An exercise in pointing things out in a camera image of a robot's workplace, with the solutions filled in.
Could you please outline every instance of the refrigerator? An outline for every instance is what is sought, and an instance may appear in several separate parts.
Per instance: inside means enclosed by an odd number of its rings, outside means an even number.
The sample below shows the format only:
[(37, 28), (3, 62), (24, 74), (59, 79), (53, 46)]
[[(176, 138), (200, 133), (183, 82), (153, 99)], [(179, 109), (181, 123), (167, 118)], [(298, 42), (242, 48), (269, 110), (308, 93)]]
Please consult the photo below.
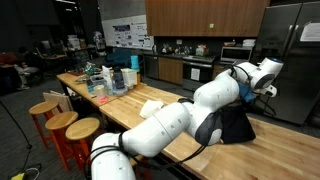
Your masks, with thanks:
[(320, 1), (266, 8), (251, 62), (265, 57), (284, 66), (273, 83), (277, 96), (257, 105), (266, 115), (304, 124), (319, 100)]

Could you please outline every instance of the person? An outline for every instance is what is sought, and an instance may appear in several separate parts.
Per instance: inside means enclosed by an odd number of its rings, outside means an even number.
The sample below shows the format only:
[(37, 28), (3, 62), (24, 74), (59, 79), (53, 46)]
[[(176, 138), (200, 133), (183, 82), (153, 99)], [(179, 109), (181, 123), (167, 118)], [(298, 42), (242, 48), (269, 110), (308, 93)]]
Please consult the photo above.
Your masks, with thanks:
[(25, 90), (30, 88), (26, 77), (42, 69), (42, 59), (29, 52), (26, 47), (20, 47), (18, 52), (23, 56), (23, 60), (21, 60), (19, 64), (14, 65), (21, 79), (21, 86), (18, 90)]

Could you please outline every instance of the robotic arm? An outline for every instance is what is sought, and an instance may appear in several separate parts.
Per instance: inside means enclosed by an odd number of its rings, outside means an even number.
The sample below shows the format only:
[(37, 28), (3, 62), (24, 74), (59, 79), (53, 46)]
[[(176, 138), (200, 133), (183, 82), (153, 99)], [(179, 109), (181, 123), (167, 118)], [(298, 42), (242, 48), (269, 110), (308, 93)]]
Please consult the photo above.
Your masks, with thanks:
[[(215, 112), (236, 100), (239, 95), (237, 81), (274, 96), (277, 91), (270, 84), (282, 66), (282, 62), (268, 58), (259, 67), (248, 62), (234, 66), (198, 88), (193, 104), (175, 102), (122, 134), (100, 135), (92, 150), (109, 145), (120, 147), (133, 156), (154, 157), (183, 131), (201, 145), (213, 145), (222, 133), (222, 124), (217, 121)], [(112, 148), (101, 148), (92, 153), (91, 158), (95, 158), (91, 166), (92, 179), (135, 179), (128, 157), (120, 151), (102, 152), (108, 149)]]

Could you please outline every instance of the microwave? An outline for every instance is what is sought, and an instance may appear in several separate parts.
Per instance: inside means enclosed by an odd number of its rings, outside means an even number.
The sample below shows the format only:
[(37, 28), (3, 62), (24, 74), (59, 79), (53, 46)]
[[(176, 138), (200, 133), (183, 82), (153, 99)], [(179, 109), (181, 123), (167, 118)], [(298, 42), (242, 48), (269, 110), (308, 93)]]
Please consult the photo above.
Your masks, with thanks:
[(222, 47), (221, 61), (250, 61), (252, 47)]

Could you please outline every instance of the ceiling light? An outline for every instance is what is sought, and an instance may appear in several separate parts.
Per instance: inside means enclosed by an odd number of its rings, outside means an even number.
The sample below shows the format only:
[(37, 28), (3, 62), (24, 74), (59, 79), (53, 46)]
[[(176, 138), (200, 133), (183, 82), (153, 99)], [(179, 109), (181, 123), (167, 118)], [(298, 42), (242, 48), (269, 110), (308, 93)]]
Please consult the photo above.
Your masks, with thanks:
[(65, 0), (56, 0), (58, 2), (64, 2), (64, 3), (70, 3), (70, 4), (76, 4), (76, 2), (72, 2), (72, 1), (65, 1)]

